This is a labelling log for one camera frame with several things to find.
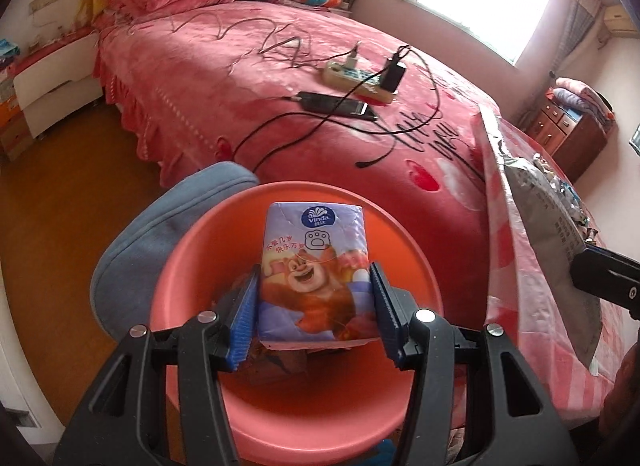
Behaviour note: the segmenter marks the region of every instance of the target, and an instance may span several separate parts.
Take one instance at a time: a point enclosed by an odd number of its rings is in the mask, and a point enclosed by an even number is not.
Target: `orange bucket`
[[[274,202],[342,203],[364,208],[371,261],[421,307],[442,315],[433,271],[411,236],[368,200],[331,186],[281,182],[223,201],[176,247],[156,288],[150,327],[183,325],[210,308],[238,276],[262,260],[267,209]],[[379,341],[309,362],[307,375],[252,386],[221,374],[229,423],[242,458],[277,465],[328,465],[375,446],[404,420],[413,373],[400,372]],[[178,406],[176,370],[167,394]]]

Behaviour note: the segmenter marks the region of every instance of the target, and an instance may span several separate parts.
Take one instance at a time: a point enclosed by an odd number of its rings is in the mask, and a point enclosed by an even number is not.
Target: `bear's open mouth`
[[[301,274],[300,276],[296,277],[296,280],[298,280],[301,283],[305,283],[306,281],[311,280],[314,277],[314,268],[309,269],[308,272],[305,272],[305,274]]]

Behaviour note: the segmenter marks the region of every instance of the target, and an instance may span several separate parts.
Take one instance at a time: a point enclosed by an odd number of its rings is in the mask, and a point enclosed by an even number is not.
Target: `pink bedspread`
[[[172,27],[194,16],[172,33]],[[278,38],[303,37],[305,51],[312,51],[309,59],[347,52],[361,40],[361,68],[378,69],[402,45],[340,16],[256,2],[187,12],[175,16],[173,25],[162,18],[103,31],[97,75],[110,102],[124,106],[124,127],[139,137],[138,155],[161,164],[165,186],[231,159],[255,128],[275,115],[300,110],[282,96],[300,90],[339,94],[322,84],[316,68],[290,68],[255,53],[273,27],[269,23],[241,24],[217,40],[216,16],[224,27],[249,17],[289,24]],[[404,60],[408,71],[398,100],[376,108],[385,126],[342,121],[379,133],[419,125],[434,115],[428,125],[382,137],[327,123],[306,141],[268,159],[257,174],[265,183],[307,180],[339,186],[385,208],[426,253],[447,319],[481,327],[490,251],[482,158],[471,119],[478,103],[498,109],[460,75],[427,55],[425,59],[438,86],[440,112],[434,114],[438,100],[427,70],[411,54]],[[246,142],[235,160],[253,169],[272,149],[298,139],[318,122],[305,116],[275,121]]]

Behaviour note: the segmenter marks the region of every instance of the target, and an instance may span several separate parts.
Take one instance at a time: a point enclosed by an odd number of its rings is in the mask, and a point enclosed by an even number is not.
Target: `vinda logo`
[[[333,226],[335,224],[335,213],[326,206],[316,206],[308,208],[302,213],[302,223],[306,227]]]

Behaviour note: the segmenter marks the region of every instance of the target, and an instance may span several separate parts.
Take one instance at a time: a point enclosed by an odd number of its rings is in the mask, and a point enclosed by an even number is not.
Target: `wooden cabinet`
[[[526,133],[553,157],[571,182],[607,146],[606,135],[591,115],[563,110],[548,99]]]

